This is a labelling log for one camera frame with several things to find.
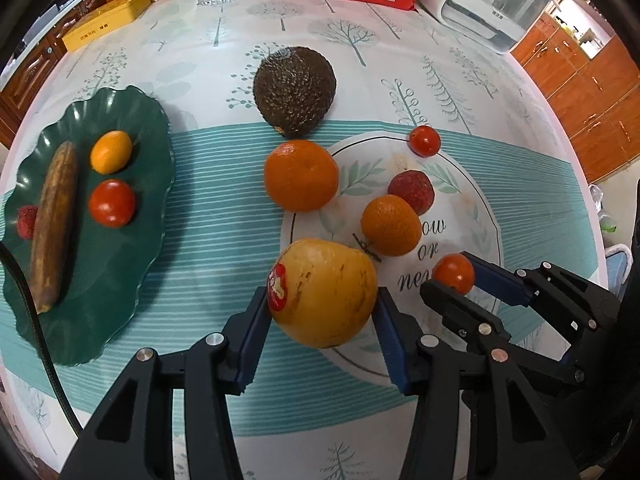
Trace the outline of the round orange mandarin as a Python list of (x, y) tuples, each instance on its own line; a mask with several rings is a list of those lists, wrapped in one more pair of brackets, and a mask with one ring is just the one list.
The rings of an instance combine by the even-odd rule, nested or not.
[(265, 159), (266, 193), (289, 212), (326, 206), (337, 193), (339, 180), (340, 170), (331, 154), (308, 140), (286, 141)]

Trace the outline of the wooden cabinet right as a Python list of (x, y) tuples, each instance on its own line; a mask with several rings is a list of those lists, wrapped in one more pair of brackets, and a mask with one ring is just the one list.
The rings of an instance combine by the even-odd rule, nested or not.
[(639, 158), (639, 69), (619, 36), (590, 58), (543, 13), (511, 54), (559, 119), (588, 182)]

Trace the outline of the dark green leaf plate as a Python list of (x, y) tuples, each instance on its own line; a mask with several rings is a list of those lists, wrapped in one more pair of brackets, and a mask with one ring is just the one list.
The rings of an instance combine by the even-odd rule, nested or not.
[[(93, 144), (104, 133), (122, 130), (134, 149), (116, 174), (136, 194), (136, 210), (126, 226), (111, 229), (91, 218), (89, 197), (104, 177), (90, 165)], [(16, 185), (3, 206), (3, 243), (23, 271), (30, 267), (30, 244), (17, 233), (17, 211), (35, 205), (58, 146), (70, 141), (79, 172), (70, 251), (58, 303), (40, 315), (53, 363), (75, 366), (96, 359), (134, 316), (145, 275), (160, 254), (168, 194), (175, 181), (169, 120), (160, 102), (140, 89), (102, 88), (66, 108), (44, 128), (32, 152), (17, 168)]]

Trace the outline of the dark brown avocado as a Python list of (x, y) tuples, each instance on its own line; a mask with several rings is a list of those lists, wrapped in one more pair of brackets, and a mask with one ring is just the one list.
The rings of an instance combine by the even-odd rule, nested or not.
[(336, 78), (329, 61), (307, 47), (283, 47), (270, 53), (256, 70), (255, 105), (281, 136), (308, 136), (329, 111)]

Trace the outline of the patterned tablecloth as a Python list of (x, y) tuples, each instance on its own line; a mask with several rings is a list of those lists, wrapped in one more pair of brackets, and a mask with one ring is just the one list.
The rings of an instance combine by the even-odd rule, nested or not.
[[(547, 101), (518, 62), (425, 11), (344, 0), (160, 0), (133, 23), (65, 55), (9, 151), (1, 193), (41, 130), (102, 88), (136, 86), (163, 105), (175, 153), (163, 251), (134, 317), (88, 364), (58, 367), (85, 422), (141, 347), (189, 348), (243, 310), (280, 252), (282, 211), (262, 186), (280, 142), (252, 102), (253, 72), (273, 48), (307, 46), (332, 64), (336, 97), (314, 142), (353, 134), (442, 131), (445, 153), (480, 187), (501, 234), (502, 265), (542, 260), (608, 284), (582, 168)], [(17, 437), (57, 476), (76, 437), (50, 396), (35, 350), (1, 298), (2, 382)], [(416, 401), (290, 341), (272, 326), (255, 381), (229, 400), (247, 479), (398, 479)]]

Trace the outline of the large red tomato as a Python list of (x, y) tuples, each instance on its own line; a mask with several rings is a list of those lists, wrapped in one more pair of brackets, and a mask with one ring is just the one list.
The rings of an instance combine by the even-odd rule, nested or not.
[(129, 223), (136, 211), (134, 190), (122, 180), (105, 180), (92, 191), (88, 209), (93, 220), (101, 226), (122, 228)]

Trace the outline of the small yellow kumquat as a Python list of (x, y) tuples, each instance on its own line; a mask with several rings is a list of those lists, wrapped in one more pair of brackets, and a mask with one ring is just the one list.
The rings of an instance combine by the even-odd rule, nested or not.
[(116, 174), (131, 157), (134, 144), (128, 133), (112, 130), (96, 141), (90, 153), (90, 164), (98, 174)]

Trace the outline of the overripe brown banana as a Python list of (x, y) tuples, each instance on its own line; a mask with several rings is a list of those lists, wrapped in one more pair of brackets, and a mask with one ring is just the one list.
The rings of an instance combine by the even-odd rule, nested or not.
[(76, 148), (65, 141), (56, 149), (44, 179), (32, 239), (29, 285), (38, 314), (51, 310), (60, 294), (78, 172)]

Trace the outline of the red lychee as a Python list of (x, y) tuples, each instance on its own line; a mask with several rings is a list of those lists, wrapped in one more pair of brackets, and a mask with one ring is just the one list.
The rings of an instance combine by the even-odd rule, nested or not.
[(18, 208), (16, 230), (22, 240), (32, 240), (34, 238), (37, 214), (38, 207), (36, 205), (25, 205)]
[(426, 214), (435, 201), (431, 180), (419, 170), (406, 170), (396, 174), (387, 187), (387, 193), (405, 200), (418, 216)]

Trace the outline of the oval orange mandarin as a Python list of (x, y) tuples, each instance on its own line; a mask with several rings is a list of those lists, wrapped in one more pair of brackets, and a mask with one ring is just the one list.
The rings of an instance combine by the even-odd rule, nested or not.
[(360, 229), (368, 246), (387, 257), (408, 254), (422, 237), (419, 216), (405, 200), (392, 194), (378, 196), (367, 204)]

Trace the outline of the medium red cherry tomato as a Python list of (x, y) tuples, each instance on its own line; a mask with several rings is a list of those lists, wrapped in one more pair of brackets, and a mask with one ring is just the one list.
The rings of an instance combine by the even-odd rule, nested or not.
[(475, 271), (471, 261), (465, 255), (456, 252), (443, 256), (435, 264), (432, 279), (453, 288), (460, 295), (466, 295), (475, 284)]

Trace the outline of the wooden kitchen cabinet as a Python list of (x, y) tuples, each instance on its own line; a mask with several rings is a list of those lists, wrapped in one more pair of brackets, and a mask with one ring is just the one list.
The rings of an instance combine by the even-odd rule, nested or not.
[(10, 148), (29, 107), (66, 55), (63, 36), (106, 0), (72, 0), (26, 44), (1, 75), (1, 144)]

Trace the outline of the yellow tin box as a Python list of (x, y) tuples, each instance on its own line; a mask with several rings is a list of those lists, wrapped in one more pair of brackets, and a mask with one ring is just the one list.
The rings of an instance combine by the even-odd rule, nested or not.
[(85, 15), (62, 38), (68, 52), (74, 52), (114, 30), (135, 21), (151, 0), (112, 0)]

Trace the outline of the small red cherry tomato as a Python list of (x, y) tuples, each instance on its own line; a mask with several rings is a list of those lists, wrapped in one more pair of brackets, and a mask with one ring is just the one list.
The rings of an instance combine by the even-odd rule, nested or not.
[(440, 135), (431, 126), (417, 126), (408, 135), (409, 148), (421, 157), (435, 156), (442, 145)]

